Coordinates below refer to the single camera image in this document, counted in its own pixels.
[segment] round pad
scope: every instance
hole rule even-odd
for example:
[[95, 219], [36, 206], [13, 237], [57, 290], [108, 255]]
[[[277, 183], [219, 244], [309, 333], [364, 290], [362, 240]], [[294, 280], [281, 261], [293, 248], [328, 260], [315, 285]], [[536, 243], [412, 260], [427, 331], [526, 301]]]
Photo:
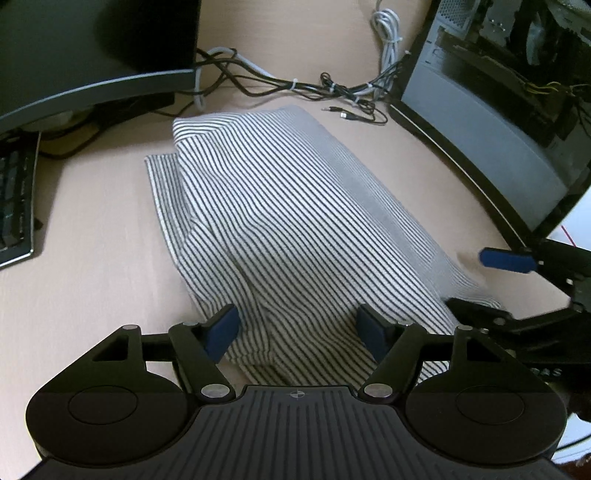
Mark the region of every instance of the round pad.
[[511, 465], [547, 453], [560, 439], [564, 405], [552, 391], [516, 393], [498, 385], [452, 388], [445, 375], [417, 385], [407, 419], [444, 455], [477, 465]]
[[127, 388], [105, 385], [77, 393], [70, 400], [70, 413], [83, 423], [108, 425], [129, 417], [138, 406], [138, 397]]
[[41, 390], [29, 402], [27, 426], [43, 456], [81, 466], [134, 462], [173, 441], [192, 411], [185, 393], [158, 375], [120, 385], [91, 381]]
[[521, 397], [506, 388], [478, 385], [456, 397], [457, 409], [470, 420], [483, 425], [502, 425], [516, 420], [525, 405]]

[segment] beige desk surface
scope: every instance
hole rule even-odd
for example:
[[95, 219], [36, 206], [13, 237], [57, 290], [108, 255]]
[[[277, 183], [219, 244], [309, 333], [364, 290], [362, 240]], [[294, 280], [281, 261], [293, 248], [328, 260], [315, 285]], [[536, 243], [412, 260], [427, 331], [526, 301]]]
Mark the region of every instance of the beige desk surface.
[[[426, 0], [385, 0], [410, 45]], [[328, 71], [356, 84], [377, 72], [368, 25], [371, 0], [204, 0], [200, 46], [237, 47], [273, 74], [317, 81]], [[462, 264], [516, 316], [560, 307], [564, 296], [535, 275], [486, 270], [476, 255], [505, 244], [461, 181], [394, 122], [380, 128], [340, 119], [284, 96], [256, 108], [297, 103], [350, 148]], [[254, 103], [231, 88], [209, 111]], [[0, 271], [0, 478], [22, 477], [39, 460], [25, 425], [28, 400], [45, 382], [120, 325], [165, 332], [196, 312], [168, 256], [144, 167], [173, 149], [170, 120], [149, 114], [120, 125], [71, 160], [41, 160], [36, 214], [42, 253]]]

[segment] striped towel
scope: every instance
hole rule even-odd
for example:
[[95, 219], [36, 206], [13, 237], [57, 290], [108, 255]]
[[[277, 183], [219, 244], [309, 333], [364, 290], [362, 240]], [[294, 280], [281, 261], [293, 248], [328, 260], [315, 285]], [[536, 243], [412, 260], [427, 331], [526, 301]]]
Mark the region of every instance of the striped towel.
[[359, 387], [375, 368], [361, 303], [434, 333], [457, 324], [450, 296], [499, 307], [302, 109], [178, 119], [173, 133], [176, 153], [147, 158], [165, 240], [204, 319], [238, 307], [227, 356], [251, 381]]

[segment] computer case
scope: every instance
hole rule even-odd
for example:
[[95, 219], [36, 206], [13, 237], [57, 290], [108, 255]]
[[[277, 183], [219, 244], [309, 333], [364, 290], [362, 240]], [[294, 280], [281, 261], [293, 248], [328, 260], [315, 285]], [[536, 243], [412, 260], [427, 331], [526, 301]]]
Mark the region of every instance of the computer case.
[[[392, 117], [441, 149], [512, 247], [546, 236], [591, 181], [591, 126], [565, 87], [591, 77], [579, 66], [591, 63], [591, 8], [583, 0], [577, 8], [553, 0], [434, 2], [390, 98]], [[528, 93], [529, 82], [542, 79], [561, 79], [560, 92]]]

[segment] red wire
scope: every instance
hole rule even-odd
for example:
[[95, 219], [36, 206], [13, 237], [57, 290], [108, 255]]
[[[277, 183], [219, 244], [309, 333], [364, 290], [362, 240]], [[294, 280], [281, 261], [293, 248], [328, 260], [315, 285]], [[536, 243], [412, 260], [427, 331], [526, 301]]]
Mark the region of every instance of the red wire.
[[564, 232], [564, 234], [567, 236], [567, 238], [569, 239], [570, 243], [573, 244], [573, 247], [576, 247], [577, 245], [574, 243], [573, 237], [571, 237], [569, 235], [569, 233], [566, 231], [566, 228], [564, 228], [564, 225], [560, 225], [560, 228], [562, 229], [562, 231]]

